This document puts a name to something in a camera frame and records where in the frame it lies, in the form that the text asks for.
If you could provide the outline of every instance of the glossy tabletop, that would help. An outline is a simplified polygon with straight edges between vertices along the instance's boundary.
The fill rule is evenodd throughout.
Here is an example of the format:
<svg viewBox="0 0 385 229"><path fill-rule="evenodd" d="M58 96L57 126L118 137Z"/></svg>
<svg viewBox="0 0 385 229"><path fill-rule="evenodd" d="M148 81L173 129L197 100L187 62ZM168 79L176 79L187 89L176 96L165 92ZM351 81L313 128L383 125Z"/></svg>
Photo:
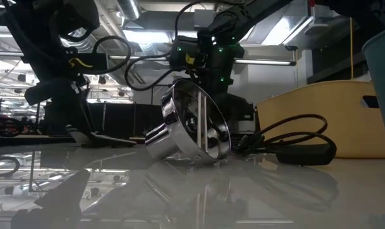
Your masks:
<svg viewBox="0 0 385 229"><path fill-rule="evenodd" d="M154 161L144 146L74 144L5 147L0 155L21 163L0 177L0 228L81 169L90 179L79 228L385 228L385 160L298 167L256 155L194 167ZM0 172L12 167L0 163ZM31 175L35 192L28 189Z"/></svg>

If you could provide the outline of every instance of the exposed ceiling duct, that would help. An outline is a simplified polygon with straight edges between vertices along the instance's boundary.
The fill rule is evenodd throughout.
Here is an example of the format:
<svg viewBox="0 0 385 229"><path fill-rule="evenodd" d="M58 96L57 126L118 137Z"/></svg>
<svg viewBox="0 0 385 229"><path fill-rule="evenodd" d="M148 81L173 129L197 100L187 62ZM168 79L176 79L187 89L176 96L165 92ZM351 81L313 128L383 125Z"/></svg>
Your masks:
<svg viewBox="0 0 385 229"><path fill-rule="evenodd" d="M135 20L141 15L138 0L117 0L118 8L126 20Z"/></svg>

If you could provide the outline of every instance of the ceiling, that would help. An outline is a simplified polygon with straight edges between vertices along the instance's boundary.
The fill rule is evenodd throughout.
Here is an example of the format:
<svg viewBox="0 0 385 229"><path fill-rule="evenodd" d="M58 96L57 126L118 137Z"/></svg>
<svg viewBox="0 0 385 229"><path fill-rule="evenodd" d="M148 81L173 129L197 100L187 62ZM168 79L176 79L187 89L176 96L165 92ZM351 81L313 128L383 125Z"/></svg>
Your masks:
<svg viewBox="0 0 385 229"><path fill-rule="evenodd" d="M101 21L101 26L96 29L89 39L86 40L85 43L81 43L76 45L80 52L90 52L94 43L108 35L119 35L125 36L123 33L123 29L131 29L131 25L139 23L137 19L134 22L126 21L122 18L120 10L118 8L117 0L95 0L96 5L99 10L99 18ZM252 59L271 59L271 60L292 60L293 55L291 52L285 50L282 46L264 46L262 43L267 43L268 45L277 45L282 43L281 33L276 33L275 30L278 26L284 27L285 33L292 32L293 29L298 27L298 24L304 22L305 18L308 16L308 7L306 4L306 0L294 0L291 4L285 6L283 9L273 13L271 16L266 18L265 20L259 22L256 26L253 27L252 30L246 35L246 37L241 41L241 45L245 48L246 54L245 58ZM139 2L141 7L143 8L143 13L140 18L143 18L143 15L168 15L169 13L175 13L179 11L182 7L184 7L188 1L184 0L176 0L176 1L154 1L154 0L142 0ZM192 14L195 10L201 9L211 10L217 8L221 9L219 6L215 6L214 4L202 4L196 5L191 10ZM150 18L152 21L160 21L159 18ZM169 41L173 37L172 31L161 31L166 34L169 38ZM190 29L189 32L192 36L194 36L193 28ZM68 43L66 41L63 42L64 45L72 45L72 43ZM141 45L133 42L133 55L143 55L143 49ZM153 43L155 51L158 53L166 52L170 46L165 43ZM6 27L0 27L0 51L1 52L20 52L20 49L14 39L10 36L10 33ZM117 41L109 40L105 41L102 44L102 48L100 52L106 52L110 55L126 55L126 51L124 46ZM33 86L38 82L35 75L33 74L31 68L27 64L18 63L18 59L15 60L4 60L0 59L0 92L2 95L9 96L21 96L22 94L16 94L14 89L7 89L6 87L22 87L22 93L24 89L30 86ZM14 73L8 73L14 66ZM136 65L134 72L137 72L135 78L133 79L135 84L145 83L149 84L152 81L156 80L159 76L162 75L169 68L168 63L165 62L141 62L139 65ZM20 73L24 73L27 75L27 81L21 82L19 81L18 75ZM91 87L92 88L104 88L108 90L106 92L100 92L99 95L92 94L92 96L96 97L117 97L119 89L122 87L121 85L125 85L123 80L123 69L119 69L118 71L111 73L106 76L107 82L105 85L100 85L97 82L97 77L91 76Z"/></svg>

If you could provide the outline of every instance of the shiny metal ring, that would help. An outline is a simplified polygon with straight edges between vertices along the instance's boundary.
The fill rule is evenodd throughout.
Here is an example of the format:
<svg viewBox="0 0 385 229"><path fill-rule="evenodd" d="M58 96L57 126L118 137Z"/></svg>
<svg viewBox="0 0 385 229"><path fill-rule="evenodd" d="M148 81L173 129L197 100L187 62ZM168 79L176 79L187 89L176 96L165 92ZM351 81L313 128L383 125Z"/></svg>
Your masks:
<svg viewBox="0 0 385 229"><path fill-rule="evenodd" d="M199 164L212 164L230 153L230 133L223 115L196 84L177 81L162 97L164 123L146 135L153 158L175 153Z"/></svg>

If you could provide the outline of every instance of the black cable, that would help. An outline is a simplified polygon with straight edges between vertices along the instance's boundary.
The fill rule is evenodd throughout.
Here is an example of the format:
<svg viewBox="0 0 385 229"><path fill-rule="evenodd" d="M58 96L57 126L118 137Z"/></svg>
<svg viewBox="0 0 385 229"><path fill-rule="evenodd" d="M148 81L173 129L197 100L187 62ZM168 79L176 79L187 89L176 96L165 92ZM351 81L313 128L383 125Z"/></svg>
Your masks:
<svg viewBox="0 0 385 229"><path fill-rule="evenodd" d="M100 46L100 44L103 41L107 41L107 40L110 40L110 39L119 40L119 41L123 42L126 45L126 47L127 47L127 55L124 58L124 60L121 61L119 64L115 65L114 67L111 67L109 69L102 70L102 71L93 71L93 70L81 67L80 68L80 73L83 73L83 74L94 74L94 75L107 74L107 73L111 73L113 71L119 70L121 67L123 67L124 65L127 64L127 62L130 60L130 57L131 57L131 44L125 38L122 38L120 36L106 36L104 38L99 39L98 41L96 41L95 46L93 47L93 51L92 52L93 53L97 53L97 49Z"/></svg>
<svg viewBox="0 0 385 229"><path fill-rule="evenodd" d="M0 118L0 123L7 125L7 124L14 124L15 126L15 132L5 132L0 130L0 136L1 137L15 137L20 135L24 131L24 125L21 121L18 121L14 118Z"/></svg>
<svg viewBox="0 0 385 229"><path fill-rule="evenodd" d="M48 62L55 63L56 60L43 52L41 49L39 49L37 46L35 46L31 41L27 38L23 30L21 29L20 25L18 24L17 20L15 19L14 15L11 12L10 4L8 4L7 0L1 0L3 3L4 7L6 8L6 15L8 17L8 20L10 21L10 24L12 27L14 27L15 32L20 35L21 39L23 42L28 45L32 50L35 51L41 58L45 59Z"/></svg>
<svg viewBox="0 0 385 229"><path fill-rule="evenodd" d="M238 6L238 5L244 5L244 4L247 4L247 3L231 3L231 2L228 2L228 1L211 1L211 0L198 0L198 1L194 1L192 3L189 3L187 4L186 6L184 6L184 8L182 8L178 14L177 14L177 17L175 19L175 26L174 26L174 34L175 34L175 38L178 36L178 21L179 21L179 18L180 16L187 10L189 9L189 7L193 6L193 5L196 5L196 4L202 4L202 3L222 3L222 4L229 4L229 5L232 5L232 6ZM167 71L166 73L164 73L161 77L159 77L158 80L156 80L154 83L152 83L151 85L147 86L147 87L143 87L143 88L137 88L135 86L133 86L131 84L131 82L129 81L129 72L130 72L130 68L137 62L139 61L142 61L142 60L147 60L147 59L152 59L152 58L162 58L162 57L167 57L171 54L171 51L168 51L167 53L164 53L164 54L161 54L161 55L147 55L147 56L143 56L143 57L139 57L137 58L136 60L133 60L131 61L127 67L126 67L126 70L124 72L124 80L127 84L127 86L129 86L131 89L137 91L137 92L142 92L142 91L145 91L145 90L149 90L150 88L154 87L155 85L159 84L166 76L168 76L169 73L173 72L173 71L182 71L182 70L186 70L186 68L184 69L175 69L175 70L170 70L170 71Z"/></svg>
<svg viewBox="0 0 385 229"><path fill-rule="evenodd" d="M87 30L86 33L80 37L74 37L74 36L71 36L69 34L66 34L66 35L61 35L62 38L64 38L65 40L67 41L70 41L70 42L80 42L80 41L83 41L84 39L88 38L90 35L91 35L92 31L91 30Z"/></svg>
<svg viewBox="0 0 385 229"><path fill-rule="evenodd" d="M16 173L16 171L18 171L20 169L20 162L15 157L0 156L0 161L3 161L3 160L10 160L10 161L14 162L15 167L13 170L11 170L9 172L0 173L0 177L9 177L9 176L13 175L14 173Z"/></svg>
<svg viewBox="0 0 385 229"><path fill-rule="evenodd" d="M293 120L299 120L302 118L316 118L321 120L324 125L316 132L292 132L292 133L287 133L287 134L282 134L279 136L272 137L268 140L265 140L264 133L282 125L285 123L288 123L289 121ZM335 143L328 138L325 135L322 135L322 133L326 130L328 127L328 122L327 120L322 117L321 115L318 114L301 114L301 115L296 115L292 116L286 119L283 119L255 134L253 134L251 137L244 136L239 144L236 146L234 145L232 147L233 151L237 153L238 155L242 156L247 156L252 153L275 153L279 151L279 149L283 149L285 146L292 146L294 144L308 141L310 139L313 139L315 137L318 137L324 141L326 141L329 146L331 151L336 152L336 145ZM288 138L288 137L294 137L294 136L299 136L299 135L306 135L305 137L300 137L298 139L294 140L289 140L289 141L283 141L283 139Z"/></svg>

